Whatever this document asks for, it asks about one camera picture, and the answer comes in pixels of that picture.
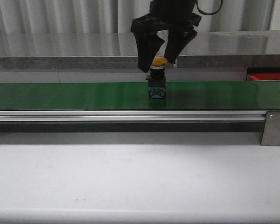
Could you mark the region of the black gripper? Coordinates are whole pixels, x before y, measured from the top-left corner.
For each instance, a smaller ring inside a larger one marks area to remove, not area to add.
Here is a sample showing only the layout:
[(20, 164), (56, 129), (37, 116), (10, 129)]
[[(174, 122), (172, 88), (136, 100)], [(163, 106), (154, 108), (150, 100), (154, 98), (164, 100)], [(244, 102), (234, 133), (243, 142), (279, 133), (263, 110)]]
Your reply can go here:
[(138, 51), (138, 68), (148, 72), (154, 57), (165, 42), (157, 32), (168, 31), (168, 43), (164, 57), (174, 63), (182, 50), (192, 41), (197, 32), (201, 16), (193, 13), (195, 0), (153, 0), (149, 13), (133, 19), (131, 32), (134, 34)]

